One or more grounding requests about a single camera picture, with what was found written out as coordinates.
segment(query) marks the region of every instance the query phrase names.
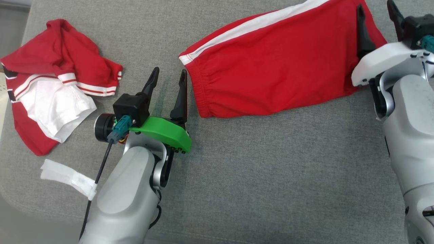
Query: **gray couch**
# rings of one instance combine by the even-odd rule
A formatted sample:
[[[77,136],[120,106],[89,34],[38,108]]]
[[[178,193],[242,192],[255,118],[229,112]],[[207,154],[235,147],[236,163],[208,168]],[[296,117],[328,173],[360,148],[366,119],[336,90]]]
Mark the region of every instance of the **gray couch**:
[[[178,54],[235,20],[301,2],[35,0],[24,42],[43,31],[48,20],[63,18],[125,69],[116,96],[95,98],[98,110],[47,158],[94,178],[107,145],[95,140],[93,122],[111,111],[119,94],[135,93],[159,66],[150,111],[168,116],[183,69]],[[434,13],[431,0],[395,2],[404,15]],[[396,41],[385,0],[367,3],[385,38]],[[404,203],[368,89],[271,116],[201,119],[189,84],[188,112],[192,152],[175,159],[163,191],[162,216],[150,238],[177,243],[405,243]],[[115,146],[102,183],[121,155],[122,147]],[[72,187],[40,180],[44,159],[22,143],[9,108],[0,141],[2,196],[37,218],[80,224],[87,200]]]

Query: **white stripe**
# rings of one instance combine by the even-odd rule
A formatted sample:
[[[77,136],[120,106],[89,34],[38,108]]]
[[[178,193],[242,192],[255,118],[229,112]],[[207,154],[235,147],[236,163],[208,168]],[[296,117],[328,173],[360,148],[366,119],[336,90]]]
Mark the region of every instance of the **white stripe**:
[[[20,93],[21,91],[23,91],[23,90],[27,87],[27,85],[29,84],[29,82],[30,82],[32,79],[34,79],[34,78],[36,78],[36,77],[38,77],[38,76],[45,76],[45,75],[35,74],[35,75],[31,75],[31,76],[29,76],[23,84],[21,84],[20,86],[18,86],[18,87],[15,89],[15,91],[14,91],[13,93],[16,95],[16,94]]]
[[[114,96],[115,93],[114,92],[109,92],[109,93],[97,93],[97,92],[89,92],[89,91],[85,91],[82,90],[84,94],[88,94],[88,95],[93,95],[93,96]]]
[[[241,25],[226,31],[225,33],[218,35],[217,37],[211,39],[204,45],[200,46],[195,51],[179,57],[179,60],[184,64],[189,64],[192,60],[197,58],[203,51],[213,47],[219,43],[228,41],[230,39],[242,36],[246,33],[255,31],[260,28],[267,27],[269,25],[275,24],[279,21],[288,19],[297,14],[306,12],[308,10],[314,9],[321,6],[323,3],[329,0],[307,0],[305,3],[297,4],[295,6],[290,6],[272,13],[264,14],[262,16],[256,17],[249,21],[242,23]]]
[[[14,92],[13,92],[13,94],[14,94],[14,96],[15,96],[15,99],[16,100],[18,100],[18,99],[20,99],[20,97],[22,97],[27,91],[29,91],[29,89],[30,89],[30,87],[32,86],[32,84],[33,83],[35,83],[35,82],[37,82],[38,80],[48,80],[48,81],[53,81],[53,82],[61,82],[59,79],[57,79],[57,78],[47,78],[47,77],[40,77],[40,78],[37,78],[37,79],[34,79],[32,82],[30,82],[30,80],[31,79],[28,79],[29,80],[29,82],[27,82],[28,84],[29,84],[29,86],[23,91],[23,92],[21,92],[21,91],[18,91],[18,89],[16,89]]]
[[[68,83],[63,83],[66,86],[70,86],[70,85],[77,85],[77,81],[70,81]]]
[[[67,80],[76,79],[76,75],[74,73],[66,73],[57,76],[57,78],[59,78],[61,81],[67,81]]]
[[[116,86],[111,86],[111,87],[92,86],[92,85],[84,84],[81,82],[78,82],[77,86],[82,87],[84,89],[96,91],[96,92],[113,92],[113,91],[116,91]]]

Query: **white sleeve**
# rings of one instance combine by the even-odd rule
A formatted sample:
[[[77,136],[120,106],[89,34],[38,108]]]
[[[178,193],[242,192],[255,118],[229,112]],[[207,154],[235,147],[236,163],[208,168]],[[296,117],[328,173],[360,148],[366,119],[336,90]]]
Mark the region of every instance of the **white sleeve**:
[[[75,84],[56,80],[39,79],[19,101],[47,137],[63,143],[96,106]]]

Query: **green 3d-printed part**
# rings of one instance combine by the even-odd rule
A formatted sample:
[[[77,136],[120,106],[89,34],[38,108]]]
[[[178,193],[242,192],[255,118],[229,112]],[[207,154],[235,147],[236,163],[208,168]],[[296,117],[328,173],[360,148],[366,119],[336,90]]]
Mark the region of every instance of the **green 3d-printed part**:
[[[140,128],[130,128],[131,132],[141,132],[161,141],[176,150],[190,152],[191,138],[180,126],[158,117],[148,117]]]

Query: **teal connector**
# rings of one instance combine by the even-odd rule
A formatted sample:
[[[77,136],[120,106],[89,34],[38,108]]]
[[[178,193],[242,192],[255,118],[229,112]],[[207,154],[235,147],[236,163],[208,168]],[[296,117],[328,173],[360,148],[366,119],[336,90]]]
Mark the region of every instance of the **teal connector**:
[[[434,36],[424,36],[422,38],[421,47],[428,52],[434,53]]]
[[[122,116],[122,118],[115,124],[112,132],[107,136],[107,140],[113,140],[114,142],[119,141],[122,137],[125,137],[133,126],[131,117],[128,115]]]

